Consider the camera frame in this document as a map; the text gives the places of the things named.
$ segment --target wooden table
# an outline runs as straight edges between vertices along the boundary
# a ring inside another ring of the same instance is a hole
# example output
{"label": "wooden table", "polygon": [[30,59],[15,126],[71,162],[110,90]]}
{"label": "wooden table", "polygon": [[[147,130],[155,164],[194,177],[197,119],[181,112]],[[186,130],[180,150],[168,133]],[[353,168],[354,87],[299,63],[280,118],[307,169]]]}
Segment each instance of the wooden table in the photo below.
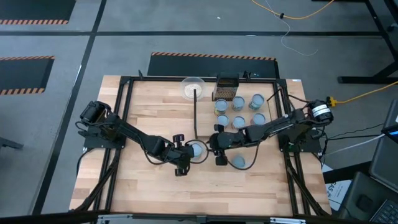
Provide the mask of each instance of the wooden table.
{"label": "wooden table", "polygon": [[[113,106],[119,80],[120,76],[104,76],[98,100]],[[304,98],[300,80],[287,80],[287,85],[290,94]],[[208,86],[211,88],[207,88],[201,101],[211,100],[214,83]],[[296,107],[302,106],[299,101],[292,99],[292,102]],[[194,138],[193,103],[180,96],[179,82],[134,82],[127,121],[147,134],[172,139],[174,134],[182,133],[185,140]],[[251,161],[254,150],[241,148],[226,153],[227,156],[241,153]],[[94,150],[82,159],[70,208],[79,206],[97,184],[103,155],[104,150]],[[309,191],[324,210],[331,212],[319,161],[309,153],[302,153],[301,161]],[[148,163],[140,146],[127,140],[121,153],[111,211],[292,215],[283,155],[276,137],[261,143],[257,162],[247,171],[216,166],[212,154],[203,164],[193,164],[186,177],[175,177],[174,169],[170,164],[154,166]],[[295,189],[298,208],[303,213],[301,194],[297,186]],[[104,190],[100,208],[104,208],[106,193]]]}

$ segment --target white cable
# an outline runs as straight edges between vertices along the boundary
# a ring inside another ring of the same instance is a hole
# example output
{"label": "white cable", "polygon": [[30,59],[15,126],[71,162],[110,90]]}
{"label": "white cable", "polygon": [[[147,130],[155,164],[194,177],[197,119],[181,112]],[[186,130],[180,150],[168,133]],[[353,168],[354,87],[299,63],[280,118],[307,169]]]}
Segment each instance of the white cable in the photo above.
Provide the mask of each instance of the white cable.
{"label": "white cable", "polygon": [[268,5],[269,9],[270,9],[270,10],[272,11],[272,13],[274,14],[274,16],[275,16],[277,19],[281,20],[281,21],[282,21],[284,24],[286,24],[287,27],[289,28],[289,30],[287,31],[287,33],[280,39],[280,42],[282,43],[282,45],[283,45],[284,47],[286,47],[287,49],[293,50],[293,51],[295,51],[295,52],[297,52],[297,53],[299,53],[300,55],[303,55],[303,56],[312,56],[312,55],[315,55],[315,54],[318,52],[318,49],[317,49],[314,53],[312,53],[312,54],[303,54],[303,53],[299,52],[298,50],[293,49],[293,48],[291,48],[291,47],[288,47],[288,46],[286,46],[286,45],[284,44],[284,38],[286,37],[287,34],[289,34],[289,32],[290,32],[290,26],[288,25],[287,22],[285,22],[283,19],[279,18],[279,17],[275,14],[275,11],[272,9],[271,5],[268,3],[268,0],[266,0],[266,3],[267,3],[267,5]]}
{"label": "white cable", "polygon": [[371,142],[371,141],[374,141],[374,140],[379,139],[379,138],[384,137],[384,136],[385,136],[385,134],[381,134],[381,135],[379,135],[378,137],[372,138],[372,139],[367,140],[367,141],[365,141],[365,142],[358,143],[358,144],[355,144],[355,145],[353,145],[353,146],[348,146],[348,147],[345,147],[344,149],[339,149],[339,150],[337,150],[337,151],[334,151],[334,152],[332,152],[332,153],[329,153],[328,156],[330,156],[330,155],[332,155],[332,154],[334,154],[334,153],[337,153],[337,152],[341,152],[341,151],[344,151],[344,150],[347,150],[347,149],[351,149],[351,148],[356,147],[356,146],[361,146],[361,145],[363,145],[363,144],[369,143],[369,142]]}

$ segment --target black floor mat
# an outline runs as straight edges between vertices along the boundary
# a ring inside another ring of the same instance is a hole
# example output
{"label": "black floor mat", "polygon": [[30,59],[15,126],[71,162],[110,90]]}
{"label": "black floor mat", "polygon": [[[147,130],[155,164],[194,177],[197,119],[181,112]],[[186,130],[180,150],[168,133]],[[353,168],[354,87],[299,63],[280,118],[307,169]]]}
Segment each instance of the black floor mat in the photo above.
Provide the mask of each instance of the black floor mat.
{"label": "black floor mat", "polygon": [[150,56],[148,75],[213,77],[220,72],[252,72],[258,78],[279,78],[278,65],[272,57],[236,55],[182,54],[154,52]]}
{"label": "black floor mat", "polygon": [[0,58],[0,95],[43,93],[54,56]]}
{"label": "black floor mat", "polygon": [[67,24],[75,0],[0,0],[0,24]]}

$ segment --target orange and black stripe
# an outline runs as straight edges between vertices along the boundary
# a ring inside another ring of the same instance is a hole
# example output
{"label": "orange and black stripe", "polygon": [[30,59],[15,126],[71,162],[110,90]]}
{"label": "orange and black stripe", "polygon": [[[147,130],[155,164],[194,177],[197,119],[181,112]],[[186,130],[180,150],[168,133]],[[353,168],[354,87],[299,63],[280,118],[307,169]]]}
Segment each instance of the orange and black stripe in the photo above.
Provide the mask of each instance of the orange and black stripe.
{"label": "orange and black stripe", "polygon": [[188,53],[167,53],[167,52],[153,52],[153,55],[163,56],[183,56],[183,57],[212,57],[212,58],[235,58],[235,59],[251,59],[251,60],[273,60],[273,57],[253,57],[253,56],[238,56],[238,55],[217,55],[217,54],[188,54]]}
{"label": "orange and black stripe", "polygon": [[0,90],[0,95],[16,95],[16,94],[39,94],[43,93],[45,88],[23,88],[23,89],[10,89]]}
{"label": "orange and black stripe", "polygon": [[0,57],[0,60],[55,59],[55,56]]}
{"label": "orange and black stripe", "polygon": [[63,19],[0,19],[0,25],[65,25]]}

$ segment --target yellow cable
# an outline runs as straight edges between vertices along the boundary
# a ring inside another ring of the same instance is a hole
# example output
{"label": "yellow cable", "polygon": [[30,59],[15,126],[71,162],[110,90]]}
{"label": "yellow cable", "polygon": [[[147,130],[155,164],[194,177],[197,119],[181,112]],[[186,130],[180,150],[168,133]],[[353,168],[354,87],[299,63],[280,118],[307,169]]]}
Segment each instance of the yellow cable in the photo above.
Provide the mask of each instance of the yellow cable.
{"label": "yellow cable", "polygon": [[335,100],[335,103],[336,103],[336,104],[348,103],[348,102],[351,102],[351,101],[356,100],[356,99],[358,99],[358,98],[361,98],[361,97],[363,97],[363,96],[366,96],[366,95],[375,93],[375,92],[377,92],[377,91],[385,90],[386,88],[389,88],[389,87],[391,87],[391,86],[393,86],[393,85],[395,85],[395,84],[398,84],[398,81],[396,81],[396,82],[394,82],[394,83],[391,83],[390,85],[386,85],[385,87],[382,87],[382,88],[380,88],[380,89],[373,90],[373,91],[364,93],[364,94],[359,95],[359,96],[355,96],[354,98],[351,98],[351,99],[346,100],[346,101],[337,101],[337,100]]}
{"label": "yellow cable", "polygon": [[[256,4],[256,5],[260,6],[260,7],[262,7],[263,9],[267,9],[268,11],[270,11],[270,12],[272,12],[272,13],[274,13],[274,14],[280,16],[279,13],[274,12],[274,11],[270,10],[269,8],[263,6],[262,4],[257,3],[255,0],[251,0],[251,1],[252,1],[254,4]],[[332,2],[334,2],[334,1],[335,1],[335,0],[331,0],[328,4],[326,4],[325,6],[323,6],[321,9],[319,9],[318,11],[316,11],[316,12],[314,12],[314,13],[312,13],[312,14],[309,14],[309,15],[307,15],[307,16],[304,16],[304,17],[290,17],[290,16],[285,16],[285,15],[284,15],[284,18],[296,19],[296,20],[309,18],[309,17],[315,15],[316,13],[318,13],[318,12],[324,10],[326,7],[328,7],[328,6],[329,6]]]}

